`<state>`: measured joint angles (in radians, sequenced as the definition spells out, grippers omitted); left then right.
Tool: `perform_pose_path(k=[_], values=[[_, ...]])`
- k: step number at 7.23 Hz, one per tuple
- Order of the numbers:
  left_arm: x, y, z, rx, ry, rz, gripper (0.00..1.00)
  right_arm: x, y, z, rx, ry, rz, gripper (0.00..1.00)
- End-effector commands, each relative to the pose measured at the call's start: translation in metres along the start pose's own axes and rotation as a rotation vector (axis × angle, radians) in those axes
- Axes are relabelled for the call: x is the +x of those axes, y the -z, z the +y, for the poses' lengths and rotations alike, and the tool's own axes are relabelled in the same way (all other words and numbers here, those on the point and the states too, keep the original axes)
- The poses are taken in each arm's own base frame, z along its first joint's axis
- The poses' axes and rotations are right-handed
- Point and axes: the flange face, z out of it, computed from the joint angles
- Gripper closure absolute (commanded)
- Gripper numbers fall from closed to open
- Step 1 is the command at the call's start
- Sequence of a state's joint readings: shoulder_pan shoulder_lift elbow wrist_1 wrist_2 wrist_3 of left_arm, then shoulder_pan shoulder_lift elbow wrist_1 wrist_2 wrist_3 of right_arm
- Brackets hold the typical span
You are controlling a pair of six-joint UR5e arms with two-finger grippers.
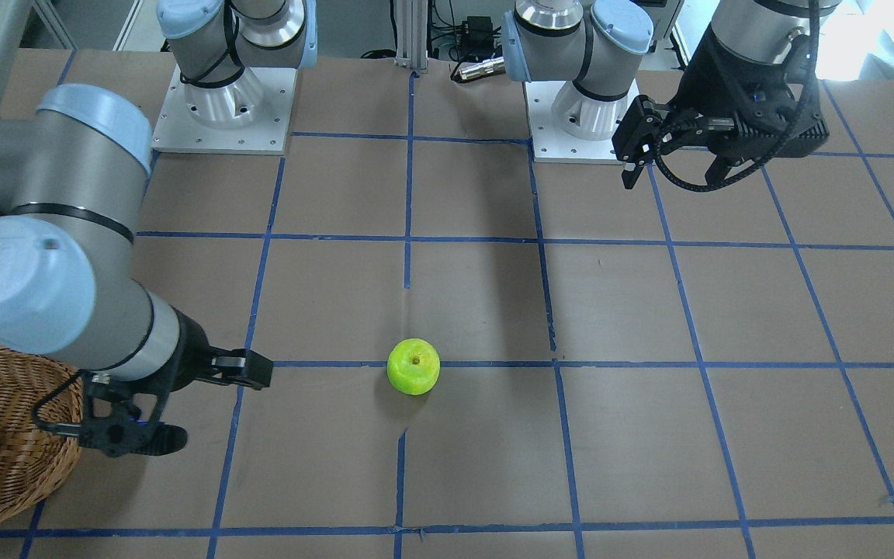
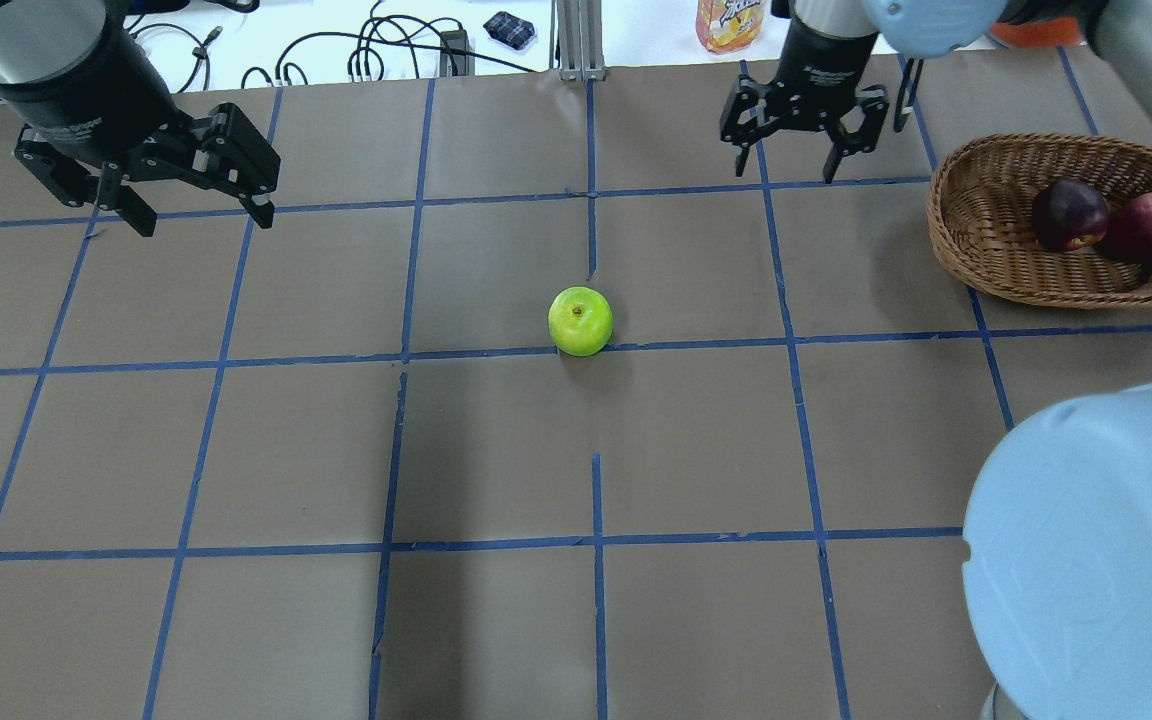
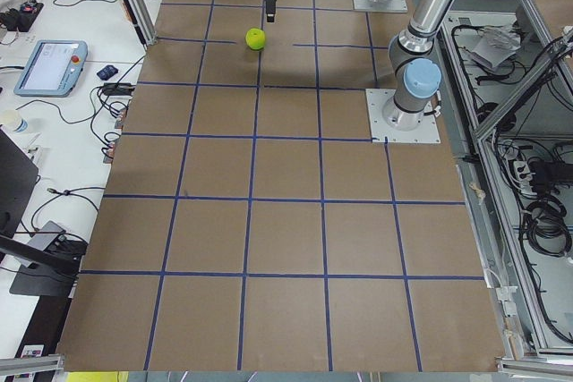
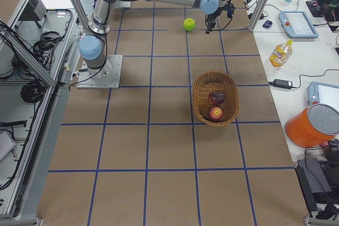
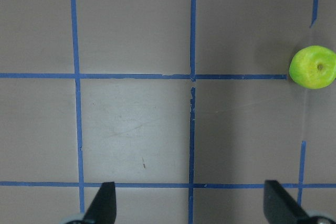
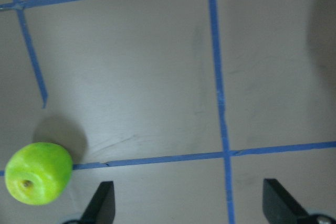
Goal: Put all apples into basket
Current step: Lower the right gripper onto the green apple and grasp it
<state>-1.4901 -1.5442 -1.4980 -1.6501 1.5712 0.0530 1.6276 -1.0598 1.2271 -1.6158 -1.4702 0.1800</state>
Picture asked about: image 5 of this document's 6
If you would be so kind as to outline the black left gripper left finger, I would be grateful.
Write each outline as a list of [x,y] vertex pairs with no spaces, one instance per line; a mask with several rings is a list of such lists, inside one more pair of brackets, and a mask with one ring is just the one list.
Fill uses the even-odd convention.
[[115,223],[117,217],[116,191],[114,182],[102,183],[87,209],[83,223]]

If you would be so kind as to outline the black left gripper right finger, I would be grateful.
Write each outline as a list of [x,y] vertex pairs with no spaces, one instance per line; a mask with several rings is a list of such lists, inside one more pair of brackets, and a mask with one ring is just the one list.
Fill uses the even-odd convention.
[[264,216],[268,223],[309,223],[310,217],[277,180],[264,182]]

